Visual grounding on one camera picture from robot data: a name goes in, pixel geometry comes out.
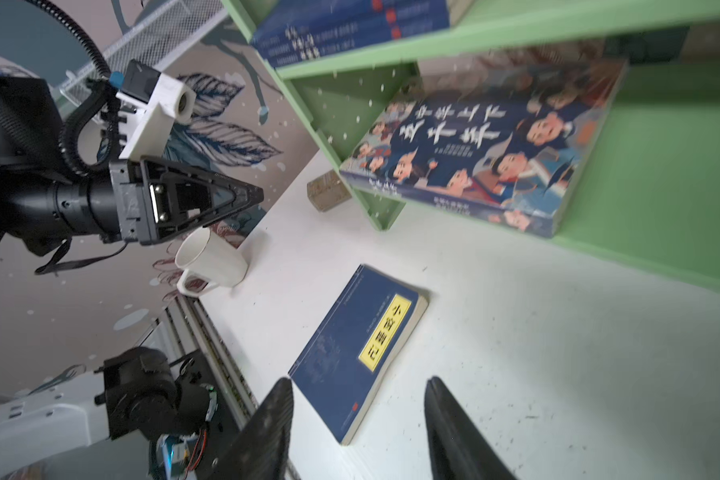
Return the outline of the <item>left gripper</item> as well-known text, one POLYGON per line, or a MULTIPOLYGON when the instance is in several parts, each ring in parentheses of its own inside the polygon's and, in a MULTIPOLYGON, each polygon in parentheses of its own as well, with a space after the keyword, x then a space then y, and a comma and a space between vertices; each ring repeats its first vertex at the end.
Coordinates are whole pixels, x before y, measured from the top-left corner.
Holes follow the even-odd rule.
POLYGON ((264 200, 262 188, 160 157, 109 164, 121 240, 157 245, 264 200))

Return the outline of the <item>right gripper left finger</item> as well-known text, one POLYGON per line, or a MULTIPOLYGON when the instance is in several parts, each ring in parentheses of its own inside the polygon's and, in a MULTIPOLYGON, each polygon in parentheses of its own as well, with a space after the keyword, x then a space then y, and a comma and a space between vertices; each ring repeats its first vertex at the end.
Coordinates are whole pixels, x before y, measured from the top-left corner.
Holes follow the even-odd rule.
POLYGON ((292 382, 280 378, 212 468, 213 479, 284 479, 294 413, 292 382))

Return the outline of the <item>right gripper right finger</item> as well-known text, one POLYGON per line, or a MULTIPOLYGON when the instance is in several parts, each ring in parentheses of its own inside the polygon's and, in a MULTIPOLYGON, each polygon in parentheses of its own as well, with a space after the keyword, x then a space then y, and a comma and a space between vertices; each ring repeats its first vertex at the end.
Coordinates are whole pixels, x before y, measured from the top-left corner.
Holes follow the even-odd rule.
POLYGON ((515 479, 445 383, 426 383, 424 416, 434 479, 515 479))

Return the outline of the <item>blue book yellow label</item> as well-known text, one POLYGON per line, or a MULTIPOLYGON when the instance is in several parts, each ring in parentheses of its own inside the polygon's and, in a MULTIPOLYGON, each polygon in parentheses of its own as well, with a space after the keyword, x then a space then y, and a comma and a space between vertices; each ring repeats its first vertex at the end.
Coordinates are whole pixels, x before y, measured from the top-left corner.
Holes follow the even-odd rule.
POLYGON ((423 292, 361 265, 288 371, 339 444, 351 443, 427 307, 423 292))
POLYGON ((361 25, 357 22, 348 25, 347 29, 334 28, 286 40, 284 43, 266 49, 261 56, 272 67, 279 68, 445 30, 449 27, 448 18, 435 19, 432 17, 375 27, 371 27, 369 24, 361 25))
POLYGON ((279 1, 258 25, 250 43, 256 47, 279 43, 288 33, 308 34, 351 22, 373 25, 401 21, 444 20, 457 23, 474 1, 279 1))

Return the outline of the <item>colourful illustrated history book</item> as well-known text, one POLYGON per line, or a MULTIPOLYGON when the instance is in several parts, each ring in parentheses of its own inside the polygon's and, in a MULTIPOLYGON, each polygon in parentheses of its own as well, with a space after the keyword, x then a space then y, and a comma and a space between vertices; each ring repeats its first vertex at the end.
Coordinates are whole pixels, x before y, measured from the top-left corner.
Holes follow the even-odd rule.
POLYGON ((341 176, 359 189, 550 238, 628 67, 603 59, 411 78, 341 176))

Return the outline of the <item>blue book plain cover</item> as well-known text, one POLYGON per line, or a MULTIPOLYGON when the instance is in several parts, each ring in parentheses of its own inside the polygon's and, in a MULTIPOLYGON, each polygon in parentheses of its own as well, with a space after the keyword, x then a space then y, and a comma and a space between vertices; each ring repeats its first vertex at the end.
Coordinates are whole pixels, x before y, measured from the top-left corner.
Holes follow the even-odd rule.
POLYGON ((268 60, 284 57, 295 63, 444 30, 455 20, 445 1, 411 1, 327 26, 288 27, 252 45, 268 60))

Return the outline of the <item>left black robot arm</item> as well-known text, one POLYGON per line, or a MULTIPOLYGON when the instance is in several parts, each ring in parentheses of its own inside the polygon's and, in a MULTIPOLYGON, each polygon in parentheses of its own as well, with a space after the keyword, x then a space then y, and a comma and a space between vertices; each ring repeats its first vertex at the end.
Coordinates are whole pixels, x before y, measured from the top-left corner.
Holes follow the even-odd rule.
POLYGON ((0 242, 21 240, 41 275, 81 269, 72 241, 96 235, 126 248, 162 244, 260 204, 263 190, 164 157, 196 94, 139 61, 113 71, 86 31, 50 1, 38 8, 91 59, 88 97, 59 114, 40 78, 0 76, 0 242))

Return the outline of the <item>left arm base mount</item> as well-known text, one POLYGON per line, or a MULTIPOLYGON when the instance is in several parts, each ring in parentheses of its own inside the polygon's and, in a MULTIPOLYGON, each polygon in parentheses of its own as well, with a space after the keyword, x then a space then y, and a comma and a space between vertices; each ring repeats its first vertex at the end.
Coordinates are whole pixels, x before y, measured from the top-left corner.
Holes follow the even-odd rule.
POLYGON ((156 444, 170 436, 190 441, 190 479, 219 479, 222 455, 243 431, 219 367, 195 350, 170 360, 160 350, 134 347, 94 371, 103 390, 94 397, 106 409, 109 438, 140 432, 156 444))

